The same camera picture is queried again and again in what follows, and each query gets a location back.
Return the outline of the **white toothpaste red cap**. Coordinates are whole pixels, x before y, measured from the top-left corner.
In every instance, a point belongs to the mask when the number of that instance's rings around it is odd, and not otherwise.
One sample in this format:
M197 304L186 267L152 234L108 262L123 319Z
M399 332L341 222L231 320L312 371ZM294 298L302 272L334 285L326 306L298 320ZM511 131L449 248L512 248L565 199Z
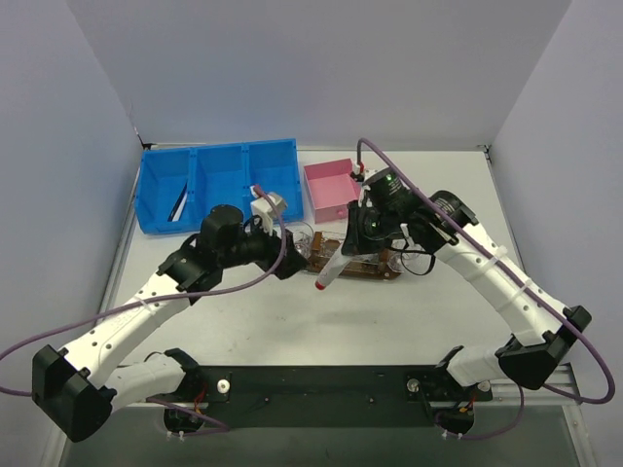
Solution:
M350 257L345 256L341 251L336 251L319 273L314 286L317 290L324 290L328 287L350 263Z

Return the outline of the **brown wooden tray holder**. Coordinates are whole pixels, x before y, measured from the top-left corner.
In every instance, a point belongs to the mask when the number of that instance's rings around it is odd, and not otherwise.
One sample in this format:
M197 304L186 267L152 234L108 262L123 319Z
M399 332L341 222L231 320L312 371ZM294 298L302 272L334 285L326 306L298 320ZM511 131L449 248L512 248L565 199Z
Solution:
M308 247L309 256L306 271L319 274L345 237L344 233L315 232ZM341 276L393 280L399 277L402 272L400 255L385 249L381 253L354 257L341 272Z

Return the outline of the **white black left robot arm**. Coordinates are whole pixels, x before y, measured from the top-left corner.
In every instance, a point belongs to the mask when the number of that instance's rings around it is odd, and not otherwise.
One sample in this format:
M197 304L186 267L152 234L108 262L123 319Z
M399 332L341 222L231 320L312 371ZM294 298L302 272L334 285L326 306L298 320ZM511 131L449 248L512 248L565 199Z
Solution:
M61 349L41 348L32 360L32 400L74 443L98 431L118 409L152 395L188 400L199 391L199 366L179 349L154 362L122 361L168 319L215 289L226 269L254 264L287 279L306 259L282 221L275 193L251 203L249 219L235 206L211 209L198 233L171 253L123 306Z

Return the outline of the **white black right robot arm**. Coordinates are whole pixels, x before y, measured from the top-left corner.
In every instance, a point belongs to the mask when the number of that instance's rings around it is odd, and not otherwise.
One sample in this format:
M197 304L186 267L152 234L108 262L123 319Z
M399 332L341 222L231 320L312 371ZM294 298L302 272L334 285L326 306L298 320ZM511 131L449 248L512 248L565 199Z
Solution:
M501 316L511 338L494 349L461 346L444 362L461 386L507 377L541 388L592 320L582 306L569 307L539 288L495 243L474 212L456 195L438 191L428 200L411 192L390 168L363 183L363 199L348 206L346 257L375 253L399 238L457 272Z

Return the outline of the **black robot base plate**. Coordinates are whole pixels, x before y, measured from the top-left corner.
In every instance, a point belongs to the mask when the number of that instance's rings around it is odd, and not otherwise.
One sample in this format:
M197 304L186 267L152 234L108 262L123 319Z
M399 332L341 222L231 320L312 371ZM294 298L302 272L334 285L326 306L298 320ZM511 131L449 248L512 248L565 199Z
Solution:
M463 388L434 365L202 366L159 397L233 429L411 428L431 425L436 405L490 402L493 394Z

